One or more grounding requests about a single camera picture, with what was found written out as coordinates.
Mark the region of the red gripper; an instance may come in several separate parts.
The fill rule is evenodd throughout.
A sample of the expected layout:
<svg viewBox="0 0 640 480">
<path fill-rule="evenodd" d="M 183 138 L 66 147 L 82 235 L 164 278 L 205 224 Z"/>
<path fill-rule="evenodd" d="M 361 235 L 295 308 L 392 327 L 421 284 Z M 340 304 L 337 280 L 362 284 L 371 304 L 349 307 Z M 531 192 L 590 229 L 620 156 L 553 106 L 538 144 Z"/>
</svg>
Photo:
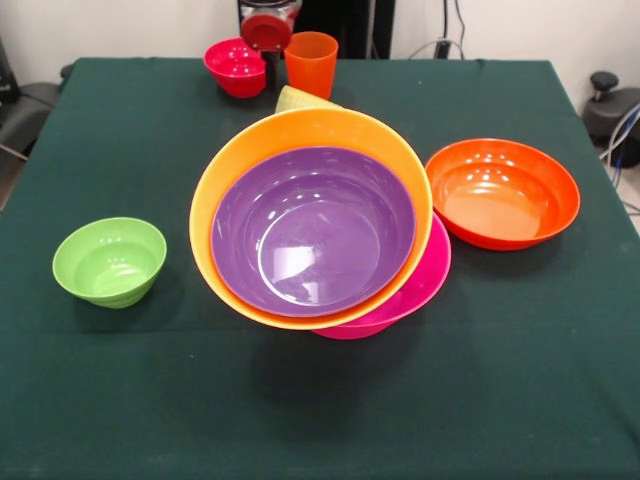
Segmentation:
<svg viewBox="0 0 640 480">
<path fill-rule="evenodd" d="M 281 52 L 290 43 L 293 21 L 275 14 L 258 13 L 241 22 L 241 36 L 253 49 L 262 52 L 266 87 L 276 92 L 279 86 Z"/>
</svg>

